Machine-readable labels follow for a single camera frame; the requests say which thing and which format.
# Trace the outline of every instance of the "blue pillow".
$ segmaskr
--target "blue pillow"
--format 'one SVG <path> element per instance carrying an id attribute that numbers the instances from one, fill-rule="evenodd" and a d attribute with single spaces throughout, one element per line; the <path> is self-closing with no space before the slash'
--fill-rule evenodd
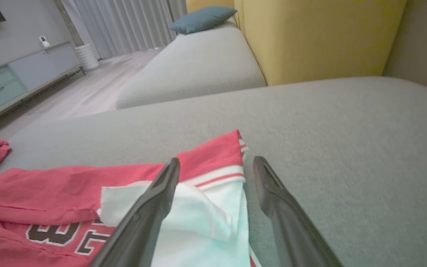
<path id="1" fill-rule="evenodd" d="M 189 13 L 176 20 L 170 27 L 171 30 L 190 34 L 212 29 L 232 17 L 237 12 L 231 7 L 210 6 Z"/>

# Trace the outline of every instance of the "red stripe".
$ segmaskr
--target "red stripe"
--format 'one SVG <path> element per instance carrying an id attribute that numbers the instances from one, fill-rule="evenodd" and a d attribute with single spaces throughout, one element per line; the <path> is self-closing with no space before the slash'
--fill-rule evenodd
<path id="1" fill-rule="evenodd" d="M 208 181 L 205 181 L 205 182 L 202 182 L 202 183 L 200 183 L 200 184 L 196 184 L 195 186 L 203 186 L 203 185 L 206 185 L 206 184 L 210 184 L 210 183 L 212 183 L 212 182 L 215 182 L 215 181 L 219 181 L 219 180 L 221 180 L 221 179 L 227 179 L 227 178 L 230 178 L 230 177 L 235 177 L 235 176 L 242 176 L 242 177 L 245 177 L 245 175 L 244 174 L 241 174 L 241 173 L 236 173 L 236 174 L 227 174 L 227 175 L 224 175 L 224 176 L 220 176 L 220 177 L 217 177 L 217 178 L 213 178 L 212 180 L 208 180 Z"/>
<path id="2" fill-rule="evenodd" d="M 256 267 L 256 264 L 251 256 L 249 257 L 249 263 L 251 264 L 251 267 Z"/>

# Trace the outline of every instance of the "curtain fold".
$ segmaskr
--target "curtain fold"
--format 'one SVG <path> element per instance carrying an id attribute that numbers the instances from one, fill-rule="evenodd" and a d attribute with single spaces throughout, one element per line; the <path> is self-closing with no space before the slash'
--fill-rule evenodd
<path id="1" fill-rule="evenodd" d="M 75 0 L 100 57 L 165 47 L 169 26 L 187 13 L 185 0 Z"/>

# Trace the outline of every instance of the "wooden floor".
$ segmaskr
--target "wooden floor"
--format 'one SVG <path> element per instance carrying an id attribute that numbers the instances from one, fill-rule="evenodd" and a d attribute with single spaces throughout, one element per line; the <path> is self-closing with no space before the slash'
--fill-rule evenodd
<path id="1" fill-rule="evenodd" d="M 86 76 L 78 73 L 59 81 L 0 116 L 0 139 L 10 139 L 31 125 L 114 110 L 123 85 L 160 51 L 112 57 L 100 61 L 100 67 Z"/>

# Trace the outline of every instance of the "yellow sofa backrest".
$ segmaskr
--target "yellow sofa backrest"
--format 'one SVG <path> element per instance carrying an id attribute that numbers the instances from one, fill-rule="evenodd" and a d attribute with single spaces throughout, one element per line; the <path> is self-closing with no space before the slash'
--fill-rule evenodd
<path id="1" fill-rule="evenodd" d="M 268 85 L 379 76 L 406 0 L 187 0 L 232 6 Z"/>

